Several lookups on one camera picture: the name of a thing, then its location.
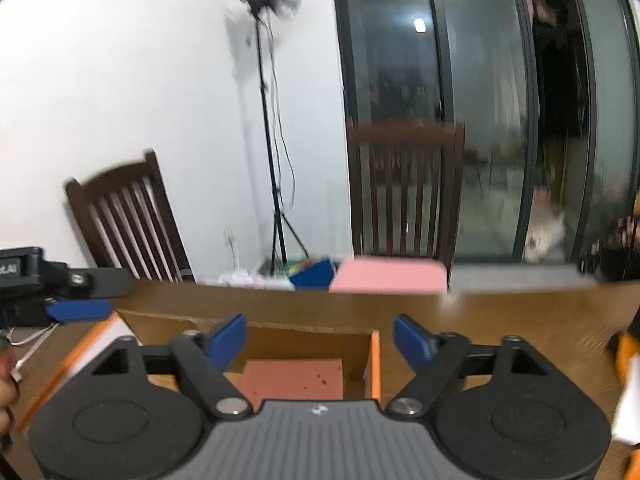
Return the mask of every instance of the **wooden chair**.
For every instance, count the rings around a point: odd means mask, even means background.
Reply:
[[[422,276],[423,284],[410,286],[411,292],[420,290],[442,292],[447,286],[453,254],[456,247],[458,232],[458,218],[460,215],[460,193],[462,190],[463,152],[465,143],[465,127],[463,124],[423,123],[419,121],[379,121],[360,126],[347,126],[347,142],[350,156],[350,187],[351,187],[351,223],[354,254],[365,252],[373,256],[405,256],[414,258],[428,258],[438,260],[443,264],[434,278],[437,266],[410,266],[407,261],[402,263],[403,278],[398,275],[393,279],[406,286],[406,276],[411,275],[414,281]],[[362,161],[363,146],[368,149],[368,160]],[[371,224],[373,231],[372,248],[366,251],[364,247],[363,220],[363,172],[364,164],[369,166]],[[410,180],[415,179],[415,222],[413,231],[413,247],[408,247],[407,238],[411,222],[408,220]],[[394,236],[393,194],[394,182],[400,193],[400,222],[399,237]],[[422,232],[423,220],[423,190],[425,184],[431,184],[431,198],[429,203],[429,224],[426,233]],[[378,186],[384,186],[385,209],[384,218],[378,215]],[[385,247],[380,247],[380,231],[386,231]],[[373,260],[368,260],[358,270],[360,276],[364,273],[375,275],[381,279],[385,270],[381,260],[372,266]],[[388,275],[392,269],[387,268]],[[340,284],[340,270],[335,284]],[[386,288],[384,292],[401,292],[395,288]]]
[[[156,153],[65,185],[82,236],[98,267],[123,267],[137,278],[193,281]]]

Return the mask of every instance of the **white cat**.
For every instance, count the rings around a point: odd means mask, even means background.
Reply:
[[[524,260],[540,263],[562,243],[565,235],[564,211],[558,215],[551,204],[534,202],[524,244]]]

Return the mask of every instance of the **sliding door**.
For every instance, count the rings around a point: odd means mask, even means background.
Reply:
[[[527,73],[523,0],[443,0],[453,110],[465,123],[456,259],[511,259],[522,250],[530,189],[523,194],[535,74]]]
[[[595,96],[574,258],[631,211],[638,184],[638,46],[627,0],[581,0]]]
[[[377,121],[402,121],[420,119],[440,120],[443,113],[440,91],[436,25],[431,0],[336,0],[338,33],[342,54],[343,75],[346,89],[348,119],[356,124]],[[393,158],[386,162],[377,153],[361,153],[363,160],[374,158],[377,165],[392,165],[393,238],[398,246],[401,234],[407,235],[412,246],[413,236],[419,226],[414,226],[415,211],[408,211],[402,224],[400,205],[400,162]],[[415,171],[415,154],[408,162],[409,204],[415,205],[415,194],[423,193],[422,203],[430,204],[430,187],[418,187]],[[373,225],[375,218],[385,219],[386,206],[384,181],[369,174],[369,165],[360,168],[364,183],[362,196],[353,193],[351,209],[353,243],[364,253],[386,246],[386,226]],[[361,204],[353,203],[362,200]],[[377,203],[378,212],[373,211]],[[422,216],[422,231],[428,228],[428,211]],[[422,238],[423,245],[427,237]]]

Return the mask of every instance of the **floor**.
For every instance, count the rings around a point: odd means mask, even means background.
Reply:
[[[574,265],[453,264],[451,292],[522,292],[597,285],[594,276],[581,275]]]
[[[510,256],[520,214],[522,169],[495,171],[466,166],[460,200],[457,257]]]

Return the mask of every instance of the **metal screw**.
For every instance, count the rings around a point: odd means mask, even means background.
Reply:
[[[411,397],[400,397],[391,402],[391,410],[399,415],[415,415],[422,411],[422,403]]]
[[[216,402],[216,409],[224,415],[239,415],[249,407],[246,400],[240,397],[225,397]]]
[[[86,281],[85,277],[82,274],[78,274],[78,273],[73,273],[69,279],[71,280],[71,283],[73,283],[74,285],[83,285],[84,282]]]

